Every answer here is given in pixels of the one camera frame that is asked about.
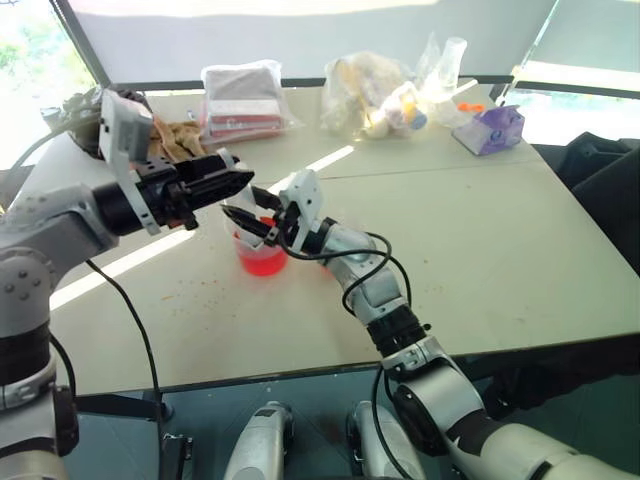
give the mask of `black fabric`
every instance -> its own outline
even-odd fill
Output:
[[[558,177],[571,189],[629,150],[621,142],[585,132],[567,145],[565,158],[558,168]]]
[[[572,193],[640,274],[640,149],[580,182]]]
[[[538,407],[548,399],[613,375],[640,373],[640,334],[567,345],[549,358],[494,376],[482,394],[492,418],[516,408]]]

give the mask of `cable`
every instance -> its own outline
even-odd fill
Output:
[[[375,250],[375,249],[371,249],[371,248],[358,248],[358,249],[354,249],[354,250],[342,250],[341,252],[319,253],[319,254],[315,254],[315,255],[301,254],[301,253],[298,253],[298,252],[294,252],[293,250],[291,250],[289,248],[289,246],[287,245],[287,243],[286,243],[286,241],[284,239],[283,232],[280,232],[278,234],[278,243],[282,247],[282,250],[284,250],[284,252],[287,255],[289,255],[290,257],[296,258],[298,260],[314,260],[314,261],[331,260],[333,258],[338,258],[338,257],[346,257],[346,256],[349,256],[349,255],[362,255],[362,254],[380,255],[380,256],[385,257],[383,259],[383,261],[380,262],[380,264],[378,266],[376,266],[376,268],[374,268],[371,272],[367,273],[363,277],[361,277],[358,280],[356,280],[342,294],[342,306],[351,315],[354,315],[354,312],[347,305],[347,298],[348,298],[349,294],[355,288],[357,288],[358,286],[362,285],[363,282],[365,282],[366,280],[371,278],[373,275],[378,273],[380,270],[382,270],[382,268],[384,268],[384,266],[386,265],[386,263],[388,261],[393,263],[398,268],[398,270],[400,271],[400,274],[402,275],[402,278],[404,280],[404,284],[405,284],[405,288],[406,288],[406,292],[407,292],[407,302],[409,303],[409,305],[411,305],[411,300],[412,300],[411,297],[412,297],[412,295],[411,295],[411,284],[409,282],[409,275],[407,275],[407,271],[404,269],[402,264],[393,255],[391,255],[391,243],[386,238],[384,238],[382,235],[378,235],[376,233],[370,233],[370,232],[367,232],[367,235],[369,235],[371,237],[374,237],[374,238],[377,238],[378,240],[382,241],[386,245],[387,251],[386,252],[382,252],[380,250]]]
[[[62,360],[62,363],[64,364],[64,368],[67,371],[67,378],[69,379],[69,389],[71,390],[71,395],[75,400],[76,373],[73,371],[73,365],[71,364],[71,359],[69,358],[67,351],[64,349],[62,344],[58,341],[58,339],[53,335],[53,333],[49,337],[49,341],[51,342],[51,345],[53,345],[53,348],[55,348],[56,352],[58,352],[58,356],[60,357],[60,360]]]
[[[373,414],[373,426],[376,429],[376,434],[378,435],[378,439],[380,440],[382,449],[384,450],[384,453],[387,454],[387,458],[389,458],[391,464],[398,471],[398,473],[402,475],[402,478],[413,480],[411,475],[409,475],[407,471],[402,467],[402,465],[400,465],[398,459],[391,452],[391,449],[389,448],[389,445],[387,444],[387,441],[385,440],[382,433],[382,428],[380,428],[380,418],[378,417],[378,385],[380,384],[380,377],[382,376],[382,372],[384,372],[384,368],[382,368],[382,365],[380,365],[380,367],[378,367],[378,371],[376,372],[376,378],[373,381],[373,388],[371,389],[371,413]]]
[[[393,395],[391,394],[391,387],[389,386],[389,376],[387,372],[384,372],[384,393],[387,394],[387,398],[393,404]]]
[[[162,478],[162,464],[164,461],[164,452],[162,451],[162,393],[160,392],[160,386],[158,385],[158,373],[156,371],[156,362],[153,358],[153,351],[151,350],[151,342],[149,341],[149,336],[147,335],[147,331],[140,320],[140,316],[138,312],[136,312],[129,295],[125,292],[124,288],[120,286],[118,282],[116,282],[113,278],[108,276],[100,267],[98,267],[91,260],[87,260],[85,262],[92,270],[94,270],[98,275],[104,278],[113,288],[115,288],[118,293],[122,296],[122,299],[127,304],[129,308],[129,312],[131,312],[131,316],[133,320],[136,322],[138,326],[138,330],[140,330],[140,335],[142,335],[142,341],[144,342],[144,347],[147,350],[147,357],[149,359],[149,368],[151,370],[151,379],[153,381],[153,396],[156,404],[156,426],[157,426],[157,434],[158,434],[158,478]]]
[[[76,128],[84,127],[85,125],[89,125],[91,123],[95,123],[99,119],[100,119],[100,114],[96,113],[84,118],[65,122],[62,125],[55,127],[53,130],[51,130],[51,132],[46,134],[41,139],[36,140],[33,143],[33,145],[27,148],[27,150],[25,150],[25,152],[22,155],[20,155],[20,158],[18,158],[18,160],[16,160],[15,163],[11,166],[11,168],[7,172],[7,175],[4,178],[4,181],[2,182],[2,185],[0,186],[0,196],[2,196],[2,202],[0,203],[3,204],[3,206],[5,207],[5,210],[6,208],[9,207],[9,205],[4,205],[4,203],[6,203],[5,200],[8,200],[7,198],[5,198],[6,190],[11,187],[11,182],[13,181],[13,177],[17,174],[20,167],[24,164],[24,162],[27,161],[27,159],[33,154],[33,152],[35,152],[42,145],[47,143],[49,140],[52,140],[53,138],[57,137],[61,133],[64,133],[68,130],[75,130]]]

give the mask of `clear plastic bag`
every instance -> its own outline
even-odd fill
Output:
[[[270,137],[301,126],[284,98],[281,67],[274,60],[260,60],[204,68],[201,142],[210,145]]]
[[[322,124],[357,137],[405,136],[426,124],[413,74],[402,63],[371,52],[339,58],[325,67]]]

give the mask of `tissue box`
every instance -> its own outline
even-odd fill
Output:
[[[511,148],[522,140],[524,117],[517,105],[497,107],[478,113],[452,135],[475,155],[488,155]]]

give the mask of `metal bracket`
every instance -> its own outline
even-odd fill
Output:
[[[136,187],[140,178],[129,168],[130,163],[147,162],[153,117],[142,104],[120,98],[110,90],[103,93],[101,115],[100,151],[140,224],[150,235],[156,235],[160,227]]]
[[[320,222],[316,220],[316,217],[320,212],[323,198],[316,173],[313,170],[298,172],[279,196],[285,210],[290,204],[295,203],[300,211],[298,234],[292,245],[294,250],[300,251],[307,234],[310,231],[317,232],[320,227]]]

